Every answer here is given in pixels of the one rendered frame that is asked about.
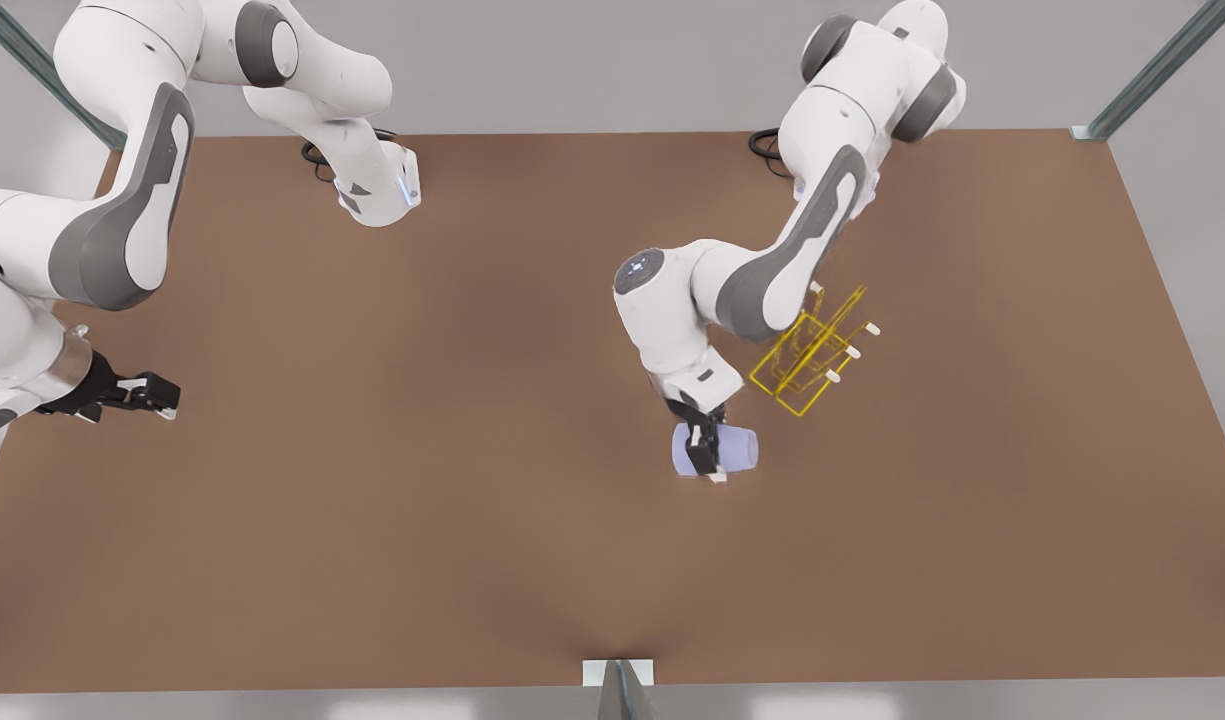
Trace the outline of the lavender plastic cup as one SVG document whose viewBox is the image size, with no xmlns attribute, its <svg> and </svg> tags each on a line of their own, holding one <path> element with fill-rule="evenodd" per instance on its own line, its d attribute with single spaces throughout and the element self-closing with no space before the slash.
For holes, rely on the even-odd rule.
<svg viewBox="0 0 1225 720">
<path fill-rule="evenodd" d="M 720 460 L 726 474 L 753 469 L 758 462 L 757 433 L 752 429 L 733 427 L 726 422 L 715 425 L 717 440 L 720 441 Z M 680 421 L 673 429 L 673 467 L 681 478 L 699 478 L 695 462 L 688 456 L 688 442 L 693 433 L 688 424 Z"/>
</svg>

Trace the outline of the silver frame post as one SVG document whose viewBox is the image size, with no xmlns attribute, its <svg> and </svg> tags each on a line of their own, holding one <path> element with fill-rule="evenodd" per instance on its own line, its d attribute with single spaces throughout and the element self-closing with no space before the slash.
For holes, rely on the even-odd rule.
<svg viewBox="0 0 1225 720">
<path fill-rule="evenodd" d="M 126 135 L 118 129 L 100 122 L 94 114 L 83 109 L 71 92 L 64 87 L 56 73 L 51 54 L 40 45 L 36 37 L 9 13 L 0 4 L 0 47 L 17 60 L 50 96 L 55 97 L 65 109 L 78 119 L 88 131 L 103 142 L 108 149 L 120 152 L 126 146 Z"/>
<path fill-rule="evenodd" d="M 1078 142 L 1109 141 L 1224 26 L 1225 0 L 1205 0 L 1091 122 L 1069 127 L 1069 135 Z"/>
<path fill-rule="evenodd" d="M 652 659 L 583 660 L 584 687 L 600 688 L 597 720 L 659 720 L 646 691 L 654 670 Z"/>
</svg>

